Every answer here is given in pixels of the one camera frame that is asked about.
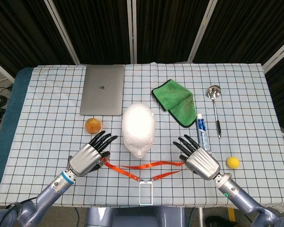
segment silver ladle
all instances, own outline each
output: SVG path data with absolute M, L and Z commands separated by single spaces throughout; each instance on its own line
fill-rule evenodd
M 207 96 L 213 101 L 214 117 L 216 120 L 216 128 L 219 139 L 221 139 L 221 127 L 220 127 L 220 122 L 218 120 L 216 104 L 214 100 L 220 95 L 221 95 L 221 88 L 218 85 L 212 85 L 207 90 Z

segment green cloth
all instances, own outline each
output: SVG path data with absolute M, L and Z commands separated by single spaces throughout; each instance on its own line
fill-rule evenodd
M 183 127 L 190 127 L 196 120 L 193 93 L 173 80 L 151 91 L 163 109 L 176 119 Z

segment yellow ball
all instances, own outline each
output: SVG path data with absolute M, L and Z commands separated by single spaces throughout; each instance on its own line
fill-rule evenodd
M 227 159 L 227 165 L 228 165 L 228 167 L 229 168 L 232 168 L 232 169 L 236 169 L 236 168 L 238 168 L 239 167 L 239 165 L 240 165 L 240 161 L 239 161 L 239 159 L 238 158 L 236 158 L 236 157 L 229 157 L 228 159 Z

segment toothpaste tube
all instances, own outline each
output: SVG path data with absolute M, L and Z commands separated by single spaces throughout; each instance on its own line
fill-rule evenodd
M 203 147 L 203 149 L 206 150 L 209 154 L 211 154 L 208 144 L 205 123 L 201 113 L 197 114 L 197 122 L 198 122 L 199 145 L 200 147 Z

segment table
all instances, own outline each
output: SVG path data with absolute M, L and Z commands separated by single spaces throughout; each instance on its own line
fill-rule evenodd
M 90 116 L 80 116 L 85 66 L 38 66 L 34 68 L 0 185 L 0 205 L 22 201 L 41 192 L 62 170 L 67 158 L 89 142 L 83 129 Z M 142 160 L 131 156 L 121 136 L 121 116 L 94 116 L 103 129 L 120 137 L 109 150 L 113 165 L 140 165 L 165 160 L 179 161 L 172 145 L 178 136 L 197 138 L 195 125 L 179 126 L 163 111 L 151 90 L 173 79 L 194 94 L 197 113 L 207 124 L 212 155 L 221 172 L 231 173 L 236 182 L 258 202 L 284 209 L 284 141 L 266 79 L 260 64 L 144 64 L 126 65 L 123 111 L 134 102 L 148 105 L 156 119 L 155 140 Z M 220 85 L 216 100 L 222 138 L 216 135 L 212 102 L 205 96 L 212 84 Z M 236 156 L 236 170 L 226 159 Z M 157 166 L 131 170 L 150 179 L 179 167 Z M 153 182 L 154 205 L 231 206 L 214 187 L 189 170 Z M 139 184 L 107 167 L 78 177 L 57 202 L 60 206 L 137 206 Z

